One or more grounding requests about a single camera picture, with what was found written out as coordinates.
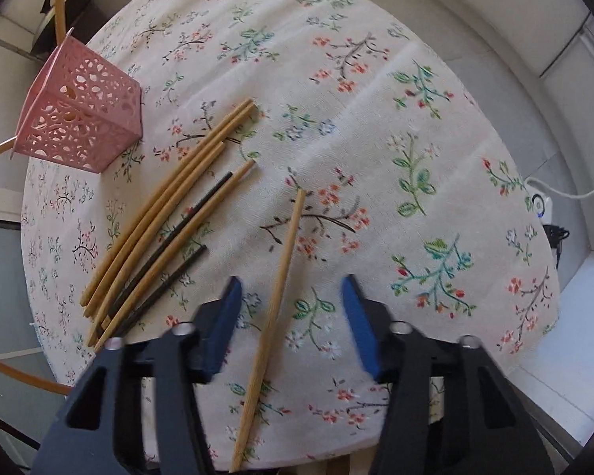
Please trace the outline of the pink perforated utensil holder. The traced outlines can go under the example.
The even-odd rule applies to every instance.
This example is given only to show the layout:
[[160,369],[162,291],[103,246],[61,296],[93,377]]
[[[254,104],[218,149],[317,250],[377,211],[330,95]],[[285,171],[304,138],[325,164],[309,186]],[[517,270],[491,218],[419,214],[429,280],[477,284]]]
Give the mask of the pink perforated utensil holder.
[[100,174],[142,138],[141,98],[137,80],[68,34],[27,91],[12,151]]

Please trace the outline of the black chopstick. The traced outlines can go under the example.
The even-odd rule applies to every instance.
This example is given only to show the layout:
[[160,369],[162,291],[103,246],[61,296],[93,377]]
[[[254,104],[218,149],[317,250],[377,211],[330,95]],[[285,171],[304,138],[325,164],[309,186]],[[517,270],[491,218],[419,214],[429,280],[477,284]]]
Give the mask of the black chopstick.
[[104,331],[104,328],[109,324],[109,322],[112,320],[112,318],[116,314],[116,312],[118,312],[121,309],[122,304],[124,304],[125,299],[128,298],[129,295],[131,295],[131,292],[135,289],[135,287],[138,285],[138,283],[141,281],[141,279],[147,274],[150,267],[157,261],[157,259],[161,256],[161,254],[173,242],[173,239],[175,239],[182,232],[184,227],[186,227],[187,224],[189,224],[192,221],[194,216],[196,216],[197,213],[200,210],[202,210],[202,207],[204,207],[208,203],[209,199],[212,198],[213,195],[216,194],[217,191],[220,190],[220,188],[222,186],[224,186],[224,184],[227,183],[230,178],[232,178],[232,172],[226,173],[202,197],[202,199],[189,212],[187,212],[187,216],[162,241],[161,245],[152,253],[152,255],[148,258],[146,263],[144,263],[141,266],[141,268],[138,270],[135,277],[132,278],[131,281],[128,282],[128,284],[126,284],[126,286],[124,287],[121,294],[118,297],[116,297],[116,300],[111,305],[110,309],[107,311],[106,316],[101,320],[101,323],[97,327],[97,331],[99,333],[102,333]]
[[128,317],[124,319],[122,324],[116,330],[116,334],[121,337],[125,336],[142,319],[142,316],[145,315],[207,251],[208,247],[206,245],[201,245],[165,281],[163,281],[157,289],[154,289],[144,302],[131,311]]

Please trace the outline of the floral beige tablecloth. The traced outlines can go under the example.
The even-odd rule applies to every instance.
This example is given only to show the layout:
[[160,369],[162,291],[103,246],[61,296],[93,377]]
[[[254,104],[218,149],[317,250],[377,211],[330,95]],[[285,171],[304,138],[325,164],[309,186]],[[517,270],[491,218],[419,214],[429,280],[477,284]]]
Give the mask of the floral beige tablecloth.
[[101,174],[31,160],[22,253],[55,377],[92,358],[80,298],[147,199],[238,104],[257,112],[157,232],[254,167],[180,250],[204,257],[140,320],[159,336],[243,285],[224,368],[197,392],[211,456],[232,459],[294,198],[291,274],[246,463],[295,466],[373,445],[388,390],[362,370],[341,282],[426,336],[479,337],[511,371],[558,319],[555,260],[499,134],[448,66],[369,0],[131,0],[90,47],[142,89],[142,140]]

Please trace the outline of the black wok with lid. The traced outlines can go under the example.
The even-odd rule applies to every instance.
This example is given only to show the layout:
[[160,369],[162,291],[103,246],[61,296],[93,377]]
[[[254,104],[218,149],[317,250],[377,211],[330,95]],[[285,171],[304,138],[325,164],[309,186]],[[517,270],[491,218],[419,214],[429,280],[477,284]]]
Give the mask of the black wok with lid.
[[[104,24],[103,14],[93,3],[93,0],[61,0],[63,3],[63,24],[65,29],[74,30],[74,36],[82,43],[88,43],[96,33],[96,29]],[[57,46],[57,12],[54,0],[44,0],[39,23],[30,54],[35,57],[49,55]]]

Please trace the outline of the white power strip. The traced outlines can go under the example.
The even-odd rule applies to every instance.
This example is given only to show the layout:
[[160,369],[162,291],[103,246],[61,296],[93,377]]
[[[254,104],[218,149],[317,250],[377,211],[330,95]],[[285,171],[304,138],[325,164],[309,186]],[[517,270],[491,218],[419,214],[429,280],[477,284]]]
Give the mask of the white power strip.
[[531,194],[532,208],[543,224],[552,224],[554,219],[554,203],[552,198],[544,192],[534,191]]

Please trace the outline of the light bamboo chopstick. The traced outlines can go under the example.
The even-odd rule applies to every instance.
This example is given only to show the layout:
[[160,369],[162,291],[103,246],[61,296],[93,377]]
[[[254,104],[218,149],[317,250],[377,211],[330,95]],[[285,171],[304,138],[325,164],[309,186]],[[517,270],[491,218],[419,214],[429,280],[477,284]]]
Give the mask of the light bamboo chopstick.
[[306,200],[306,193],[305,190],[299,189],[295,197],[295,204],[293,211],[291,212],[291,222],[289,223],[278,271],[276,271],[276,278],[274,279],[273,291],[269,299],[266,322],[261,332],[261,336],[259,337],[252,372],[249,378],[249,383],[247,383],[246,399],[244,400],[243,410],[240,416],[238,435],[235,441],[234,451],[232,452],[232,461],[230,462],[228,470],[229,473],[240,471],[244,453],[247,449],[249,435],[257,409],[258,398],[261,393],[264,375],[268,365],[274,330],[276,330],[276,322],[279,319],[289,266],[291,266],[291,257],[293,256],[299,230],[301,212],[303,212],[303,205]]

